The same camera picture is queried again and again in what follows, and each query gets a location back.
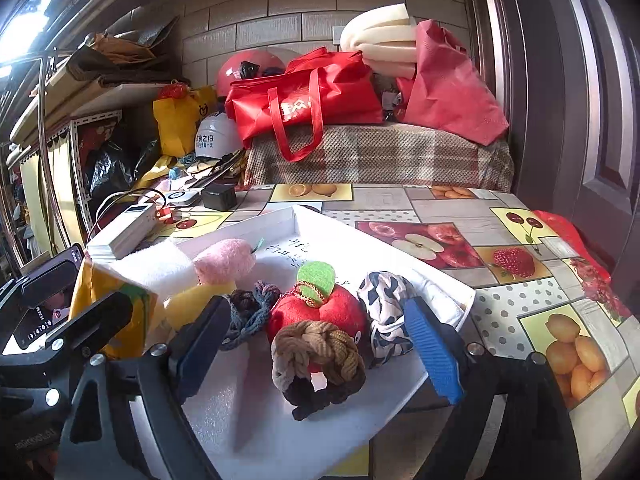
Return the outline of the cream foam rolls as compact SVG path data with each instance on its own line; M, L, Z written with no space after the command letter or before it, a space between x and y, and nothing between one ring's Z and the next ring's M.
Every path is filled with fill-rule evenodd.
M340 48L360 52L373 73L412 79L416 73L416 19L405 3L379 6L352 18L343 28Z

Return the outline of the crimson paper bag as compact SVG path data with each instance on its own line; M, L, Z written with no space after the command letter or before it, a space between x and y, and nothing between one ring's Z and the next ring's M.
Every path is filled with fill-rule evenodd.
M416 76L402 89L403 122L484 146L506 133L502 107L448 29L432 20L417 24L416 55Z

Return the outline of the blue grey braided scrunchie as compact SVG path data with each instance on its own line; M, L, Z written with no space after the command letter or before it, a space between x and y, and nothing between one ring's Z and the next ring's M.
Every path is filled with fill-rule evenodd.
M268 323L270 312L281 291L276 285L263 281L255 283L252 290L235 289L224 296L230 304L230 325L220 345L221 351L231 351L245 344Z

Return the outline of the red plastic bag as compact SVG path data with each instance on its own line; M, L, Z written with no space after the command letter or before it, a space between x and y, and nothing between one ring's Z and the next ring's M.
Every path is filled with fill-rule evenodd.
M570 257L570 267L577 274L585 296L604 307L614 323L620 324L629 318L631 310L613 292L611 275L590 255L574 224L552 212L535 210L534 214L576 252L577 257Z

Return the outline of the white foam block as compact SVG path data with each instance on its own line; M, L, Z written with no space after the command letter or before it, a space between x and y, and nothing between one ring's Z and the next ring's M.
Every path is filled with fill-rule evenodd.
M177 245L163 242L108 265L114 272L154 292L160 302L198 286L198 274Z

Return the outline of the black small box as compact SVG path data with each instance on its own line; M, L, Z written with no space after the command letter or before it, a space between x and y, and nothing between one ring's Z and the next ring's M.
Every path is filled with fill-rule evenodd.
M228 183L209 183L201 190L202 205L214 211L229 211L238 204L235 188Z

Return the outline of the brown black braided scrunchie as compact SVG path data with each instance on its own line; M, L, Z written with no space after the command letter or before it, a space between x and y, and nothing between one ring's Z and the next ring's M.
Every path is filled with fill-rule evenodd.
M271 343L273 385L294 406L298 422L361 390L366 369L356 342L336 325L299 321Z

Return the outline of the plaid covered bench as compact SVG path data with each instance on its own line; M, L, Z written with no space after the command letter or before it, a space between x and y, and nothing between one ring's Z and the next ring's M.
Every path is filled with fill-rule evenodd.
M284 159L276 138L258 136L247 150L246 185L282 183L436 184L511 189L509 144L487 146L431 128L386 122L333 125L300 162Z

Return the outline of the white helmet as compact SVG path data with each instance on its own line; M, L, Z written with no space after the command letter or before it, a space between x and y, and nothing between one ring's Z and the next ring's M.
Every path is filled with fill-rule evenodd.
M195 136L195 156L222 159L243 147L234 120L220 112L205 117Z

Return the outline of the red tote bag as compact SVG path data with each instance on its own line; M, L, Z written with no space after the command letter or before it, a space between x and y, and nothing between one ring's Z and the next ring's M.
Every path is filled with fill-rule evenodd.
M318 148L326 125L383 121L362 53L325 48L294 58L280 75L235 81L224 107L244 148L271 132L288 162L300 162Z

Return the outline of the pink helmet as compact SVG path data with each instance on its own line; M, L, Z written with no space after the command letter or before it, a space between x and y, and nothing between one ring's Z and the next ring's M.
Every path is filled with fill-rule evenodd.
M232 54L218 70L216 92L220 98L228 96L235 81L282 74L285 64L267 49L248 49Z

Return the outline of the yellow sponge block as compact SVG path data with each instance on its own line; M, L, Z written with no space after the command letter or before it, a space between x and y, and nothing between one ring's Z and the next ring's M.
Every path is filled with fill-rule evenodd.
M105 342L102 351L109 358L133 359L143 353L156 303L155 292L85 258L68 319L81 318L98 328Z

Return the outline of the yellow green sponge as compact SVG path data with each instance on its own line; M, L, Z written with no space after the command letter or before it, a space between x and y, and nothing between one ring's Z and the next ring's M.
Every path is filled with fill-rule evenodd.
M166 321L173 330L194 322L213 296L230 295L235 281L224 284L201 284L170 297L165 304Z

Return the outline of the red plush apple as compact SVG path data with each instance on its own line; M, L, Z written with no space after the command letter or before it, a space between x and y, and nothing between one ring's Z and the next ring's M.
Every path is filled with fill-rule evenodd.
M299 321L332 323L356 342L369 331L358 299L337 283L333 266L321 261L304 263L297 270L294 285L271 308L268 340L273 341L281 328Z

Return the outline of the pink fluffy plush toy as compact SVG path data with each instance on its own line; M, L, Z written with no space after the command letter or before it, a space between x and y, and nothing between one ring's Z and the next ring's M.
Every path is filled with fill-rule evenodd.
M227 238L204 249L193 260L203 284L235 282L253 270L256 257L252 245L240 238Z

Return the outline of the white power strip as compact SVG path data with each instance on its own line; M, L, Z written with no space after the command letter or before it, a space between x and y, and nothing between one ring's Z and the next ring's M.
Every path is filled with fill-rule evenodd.
M157 225L156 207L128 207L88 241L86 251L93 260L119 260L134 250Z

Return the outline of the yellow shopping bag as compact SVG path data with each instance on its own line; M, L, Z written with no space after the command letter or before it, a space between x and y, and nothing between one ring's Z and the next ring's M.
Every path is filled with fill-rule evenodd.
M153 101L162 154L179 158L192 153L200 123L216 108L217 93L212 86L191 89L178 81L163 86Z

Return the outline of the black white patterned scrunchie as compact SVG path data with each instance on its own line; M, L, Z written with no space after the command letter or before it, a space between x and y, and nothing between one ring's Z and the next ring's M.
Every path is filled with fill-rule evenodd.
M360 283L357 298L369 321L371 368L413 350L401 303L414 296L405 278L386 271L371 272Z

